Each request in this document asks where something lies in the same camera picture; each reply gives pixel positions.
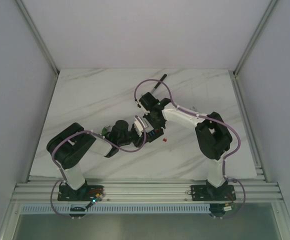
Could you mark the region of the black fuse box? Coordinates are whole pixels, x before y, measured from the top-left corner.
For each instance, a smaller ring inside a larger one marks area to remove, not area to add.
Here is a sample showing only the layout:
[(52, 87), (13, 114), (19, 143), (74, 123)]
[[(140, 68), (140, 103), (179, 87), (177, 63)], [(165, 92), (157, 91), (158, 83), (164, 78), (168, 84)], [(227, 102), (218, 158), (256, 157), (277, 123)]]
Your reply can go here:
[(155, 141), (156, 139), (161, 137), (163, 134), (164, 134), (163, 128), (155, 128), (155, 129), (146, 131), (146, 143), (151, 143), (151, 142)]

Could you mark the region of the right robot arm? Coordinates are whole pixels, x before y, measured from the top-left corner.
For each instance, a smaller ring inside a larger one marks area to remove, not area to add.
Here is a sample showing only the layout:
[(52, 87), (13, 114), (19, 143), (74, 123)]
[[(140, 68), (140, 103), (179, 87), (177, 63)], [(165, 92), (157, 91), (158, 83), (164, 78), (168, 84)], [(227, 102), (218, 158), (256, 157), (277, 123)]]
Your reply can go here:
[(169, 98), (159, 101), (152, 95), (142, 96), (139, 105), (144, 109), (144, 118), (153, 128), (148, 132), (148, 138), (154, 138), (154, 132), (163, 131), (166, 122), (177, 123), (184, 128), (193, 130), (201, 153), (209, 159), (208, 175), (205, 187), (193, 193), (211, 201), (225, 201), (232, 192), (225, 177), (225, 160), (223, 155), (230, 150), (233, 138), (223, 125), (221, 116), (212, 112), (200, 116), (192, 110), (181, 111)]

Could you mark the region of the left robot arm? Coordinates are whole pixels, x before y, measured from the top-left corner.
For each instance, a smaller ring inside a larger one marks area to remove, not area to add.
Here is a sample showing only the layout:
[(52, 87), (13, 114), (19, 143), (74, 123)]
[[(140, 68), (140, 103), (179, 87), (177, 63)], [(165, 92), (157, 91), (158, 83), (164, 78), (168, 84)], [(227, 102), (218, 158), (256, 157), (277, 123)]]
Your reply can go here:
[(135, 153), (145, 145), (148, 124), (137, 116), (131, 129), (128, 127), (126, 121), (118, 120), (111, 131), (96, 134), (75, 122), (48, 142), (46, 150), (63, 177), (59, 201), (87, 201), (91, 198), (92, 187), (88, 185), (79, 165), (88, 151), (111, 158), (119, 151)]

